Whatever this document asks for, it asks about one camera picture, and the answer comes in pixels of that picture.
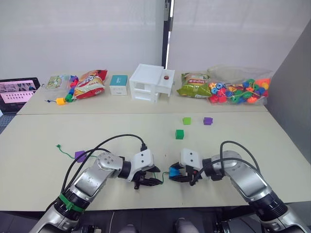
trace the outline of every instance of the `laptop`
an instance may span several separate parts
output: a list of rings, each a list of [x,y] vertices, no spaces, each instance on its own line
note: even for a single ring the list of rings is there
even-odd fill
[[[0,80],[0,133],[39,87],[37,78]]]

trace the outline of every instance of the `snack bag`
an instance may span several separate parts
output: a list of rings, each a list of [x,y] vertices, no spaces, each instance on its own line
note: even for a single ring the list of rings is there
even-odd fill
[[[105,91],[107,70],[93,70],[82,75],[74,88],[72,99],[83,99]]]
[[[201,73],[181,74],[182,87],[177,90],[181,96],[206,98],[211,96],[207,81],[209,76]]]

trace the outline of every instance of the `black cable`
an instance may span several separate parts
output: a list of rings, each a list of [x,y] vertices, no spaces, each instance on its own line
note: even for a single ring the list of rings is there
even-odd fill
[[[146,150],[146,149],[147,149],[147,146],[146,146],[146,144],[144,143],[144,141],[142,140],[142,138],[139,137],[139,136],[137,136],[137,135],[135,135],[135,134],[126,133],[126,134],[120,134],[120,135],[116,135],[116,136],[114,136],[114,137],[111,137],[111,138],[109,138],[109,139],[103,141],[102,143],[100,143],[100,144],[99,144],[97,147],[95,147],[94,149],[91,149],[91,150],[88,150],[88,151],[84,152],[83,154],[81,154],[78,158],[76,158],[76,159],[71,163],[71,165],[69,166],[68,171],[67,171],[67,173],[66,173],[66,176],[65,176],[65,179],[64,179],[64,182],[63,182],[63,186],[62,186],[61,192],[63,193],[65,190],[67,190],[67,189],[71,186],[71,184],[74,182],[74,180],[76,179],[77,175],[79,174],[80,170],[82,169],[83,165],[86,163],[86,161],[89,159],[89,157],[92,155],[92,153],[93,153],[94,151],[96,151],[97,149],[99,149],[99,147],[101,147],[101,146],[102,146],[103,144],[105,144],[106,142],[111,141],[112,139],[115,139],[115,138],[118,138],[118,137],[125,137],[125,136],[131,136],[131,137],[138,138],[138,139],[141,141],[141,148],[140,148],[140,150],[143,151],[143,150]],[[78,170],[77,170],[76,173],[73,175],[71,181],[69,182],[69,184],[68,184],[67,187],[65,188],[66,183],[67,183],[67,179],[68,179],[68,176],[69,176],[69,173],[70,173],[70,171],[71,171],[73,165],[77,162],[77,160],[78,160],[79,158],[81,158],[83,155],[85,155],[85,154],[87,154],[87,153],[89,153],[88,156],[87,156],[87,157],[85,158],[85,160],[81,163],[81,165],[79,166]]]
[[[197,182],[197,180],[200,178],[200,175],[202,174],[202,172],[210,165],[219,163],[221,161],[240,161],[242,163],[245,163],[246,165],[250,166],[253,170],[257,171],[259,174],[260,172],[257,170],[257,168],[255,168],[252,164],[250,164],[249,162],[243,160],[243,159],[239,159],[239,158],[223,158],[223,159],[216,159],[208,164],[206,164],[193,178],[193,181],[190,182],[190,185],[193,186],[195,185],[195,182]]]
[[[257,161],[256,161],[256,159],[255,159],[255,157],[252,155],[252,153],[251,153],[245,146],[243,146],[243,145],[241,145],[240,143],[237,143],[237,142],[235,142],[235,141],[224,141],[224,142],[222,142],[222,143],[220,144],[220,159],[221,159],[221,160],[223,159],[223,147],[224,147],[224,144],[226,144],[226,143],[235,144],[235,145],[241,147],[244,151],[246,151],[246,152],[249,154],[249,156],[253,159],[254,164],[255,164],[255,166],[256,166],[256,170],[260,173],[259,165],[258,165],[258,163],[257,163]],[[221,174],[222,174],[222,176],[225,176],[224,161],[222,160],[220,163],[221,163],[221,169],[220,169]]]
[[[251,227],[251,225],[249,225],[243,218],[240,218],[240,220],[241,220],[243,223],[245,223],[245,224],[249,227],[249,229],[252,230],[252,232],[256,233],[256,231]]]
[[[264,226],[261,224],[261,233],[266,233],[266,230],[264,229]]]

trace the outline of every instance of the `white table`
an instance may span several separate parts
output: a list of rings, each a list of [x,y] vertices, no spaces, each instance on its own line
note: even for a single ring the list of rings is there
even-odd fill
[[[112,96],[109,90],[109,83],[112,75],[125,74],[130,78],[132,73],[108,72],[105,82],[106,90],[103,94],[59,106],[56,103],[48,103],[45,101],[50,99],[51,94],[43,87],[34,94],[18,114],[137,114],[267,111],[267,109],[261,105],[212,105],[206,98],[195,99],[179,96],[176,90],[181,87],[181,73],[183,72],[175,72],[175,85],[173,85],[171,96],[168,98],[167,95],[161,94],[157,103],[150,103],[145,100],[132,100],[129,89],[128,96]],[[71,74],[81,75],[83,72],[71,72]]]
[[[191,125],[184,126],[182,117],[192,117]],[[203,125],[203,117],[213,117],[214,123]],[[175,129],[185,130],[183,140],[175,140]],[[219,153],[222,141],[235,140],[253,153],[284,202],[311,200],[311,166],[268,112],[23,115],[0,135],[0,210],[43,211],[59,195],[72,160],[56,144],[73,155],[121,133],[141,136],[161,171],[179,161],[184,147],[208,158]],[[106,148],[129,160],[139,147],[137,139],[123,138]],[[251,162],[240,148],[225,149]],[[227,178],[200,180],[190,187],[165,176],[163,185],[141,186],[138,191],[133,187],[123,179],[108,180],[88,210],[246,205]]]

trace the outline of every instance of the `green cube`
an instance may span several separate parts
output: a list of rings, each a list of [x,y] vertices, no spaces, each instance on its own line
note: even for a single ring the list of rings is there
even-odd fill
[[[190,125],[191,124],[191,117],[184,117],[183,123],[184,123],[184,125]]]
[[[175,138],[176,139],[184,139],[184,130],[176,130]]]

